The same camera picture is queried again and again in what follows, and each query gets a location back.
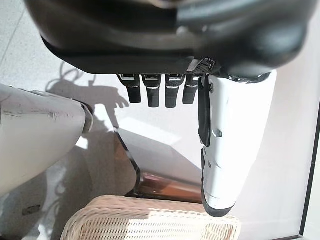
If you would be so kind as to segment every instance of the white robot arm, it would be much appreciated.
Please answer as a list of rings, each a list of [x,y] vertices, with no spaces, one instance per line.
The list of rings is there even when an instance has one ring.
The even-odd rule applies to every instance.
[[[235,205],[263,139],[277,72],[256,83],[199,79],[202,202],[213,217]]]

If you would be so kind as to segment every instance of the tiled floor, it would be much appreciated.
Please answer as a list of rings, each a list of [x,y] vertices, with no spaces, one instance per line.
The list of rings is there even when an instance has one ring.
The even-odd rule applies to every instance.
[[[242,240],[299,232],[319,103],[317,17],[300,57],[278,71],[259,156],[232,210],[243,223]],[[155,171],[179,171],[181,178],[201,180],[197,104],[185,106],[178,101],[177,108],[166,109],[161,98],[159,108],[149,109],[144,90],[141,104],[129,104],[126,88],[115,76],[82,73],[51,54],[21,0],[0,0],[0,83],[47,90],[95,108],[92,132],[82,136],[67,156],[0,198],[0,234],[56,240],[67,219],[90,199],[128,191],[135,176],[128,165],[119,169],[115,162],[112,125],[141,139],[140,149],[146,154],[139,148],[135,151],[144,161],[157,161]],[[169,159],[159,164],[160,154]],[[179,161],[170,159],[177,156]],[[22,216],[30,206],[37,212]]]

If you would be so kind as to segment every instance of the white robotic limb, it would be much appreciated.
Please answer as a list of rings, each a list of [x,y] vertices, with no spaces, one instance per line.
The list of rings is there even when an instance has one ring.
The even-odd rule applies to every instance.
[[[202,201],[213,217],[235,205],[263,139],[277,72],[257,83],[199,79]]]
[[[0,197],[66,155],[92,123],[80,102],[0,84]]]

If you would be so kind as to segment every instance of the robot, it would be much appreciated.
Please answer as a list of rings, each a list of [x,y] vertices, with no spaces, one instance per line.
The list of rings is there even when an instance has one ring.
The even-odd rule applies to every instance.
[[[131,103],[144,101],[144,84],[157,108],[163,75],[167,108],[182,85],[184,104],[198,94],[202,202],[213,217],[228,214],[262,142],[274,70],[299,54],[317,1],[24,1],[54,55],[87,73],[117,75]],[[79,106],[88,129],[90,113]]]

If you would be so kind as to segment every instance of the wicker basket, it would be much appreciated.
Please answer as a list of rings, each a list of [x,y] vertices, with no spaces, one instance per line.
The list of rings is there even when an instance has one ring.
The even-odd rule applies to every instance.
[[[202,204],[101,196],[66,224],[62,240],[237,240],[240,221]]]

